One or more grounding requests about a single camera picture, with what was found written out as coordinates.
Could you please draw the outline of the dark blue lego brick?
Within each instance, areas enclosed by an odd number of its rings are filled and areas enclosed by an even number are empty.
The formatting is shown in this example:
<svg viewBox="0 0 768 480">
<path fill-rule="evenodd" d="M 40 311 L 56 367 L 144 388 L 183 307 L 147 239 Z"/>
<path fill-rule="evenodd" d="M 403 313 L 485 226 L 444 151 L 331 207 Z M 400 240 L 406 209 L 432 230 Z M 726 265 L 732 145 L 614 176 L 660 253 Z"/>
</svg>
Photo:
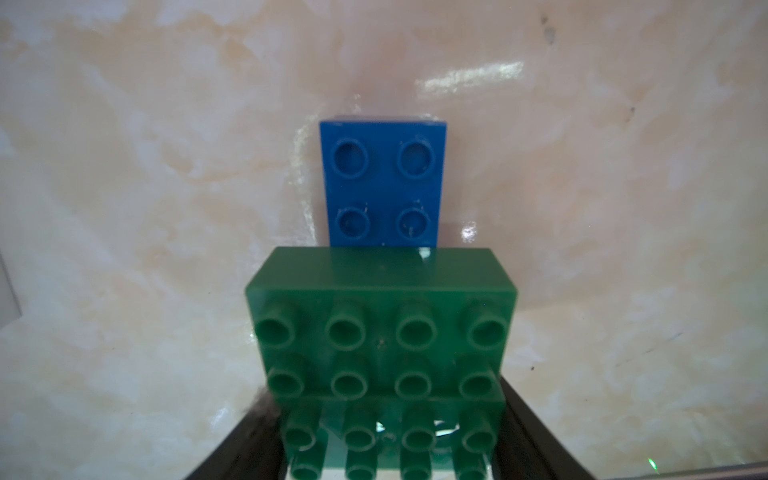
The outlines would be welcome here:
<svg viewBox="0 0 768 480">
<path fill-rule="evenodd" d="M 446 122 L 335 117 L 319 134 L 331 246 L 437 246 Z"/>
</svg>

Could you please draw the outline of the green lego brick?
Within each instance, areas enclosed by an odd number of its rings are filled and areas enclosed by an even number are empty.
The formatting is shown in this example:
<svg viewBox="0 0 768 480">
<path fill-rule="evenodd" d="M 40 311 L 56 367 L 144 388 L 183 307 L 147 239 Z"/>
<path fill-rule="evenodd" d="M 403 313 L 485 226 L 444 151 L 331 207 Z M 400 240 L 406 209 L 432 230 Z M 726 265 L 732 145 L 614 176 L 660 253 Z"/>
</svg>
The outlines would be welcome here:
<svg viewBox="0 0 768 480">
<path fill-rule="evenodd" d="M 492 251 L 278 247 L 245 296 L 292 477 L 489 475 L 517 299 Z"/>
</svg>

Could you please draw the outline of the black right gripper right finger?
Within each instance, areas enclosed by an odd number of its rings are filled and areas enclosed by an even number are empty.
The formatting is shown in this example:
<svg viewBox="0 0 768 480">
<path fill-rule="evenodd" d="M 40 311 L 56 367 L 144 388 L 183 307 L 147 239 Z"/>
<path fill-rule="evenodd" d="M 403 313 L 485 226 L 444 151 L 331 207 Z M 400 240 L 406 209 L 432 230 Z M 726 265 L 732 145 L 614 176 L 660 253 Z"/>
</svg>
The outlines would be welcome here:
<svg viewBox="0 0 768 480">
<path fill-rule="evenodd" d="M 491 459 L 493 479 L 595 479 L 503 377 L 500 386 L 506 406 Z"/>
</svg>

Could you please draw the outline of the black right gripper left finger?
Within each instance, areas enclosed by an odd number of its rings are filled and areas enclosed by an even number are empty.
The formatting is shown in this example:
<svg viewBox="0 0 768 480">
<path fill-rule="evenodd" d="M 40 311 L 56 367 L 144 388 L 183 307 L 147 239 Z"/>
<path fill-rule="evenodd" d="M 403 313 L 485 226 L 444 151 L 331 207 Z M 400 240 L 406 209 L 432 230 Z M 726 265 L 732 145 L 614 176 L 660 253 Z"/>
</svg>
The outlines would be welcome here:
<svg viewBox="0 0 768 480">
<path fill-rule="evenodd" d="M 280 419 L 273 395 L 260 392 L 240 422 L 186 480 L 285 479 L 288 461 Z"/>
</svg>

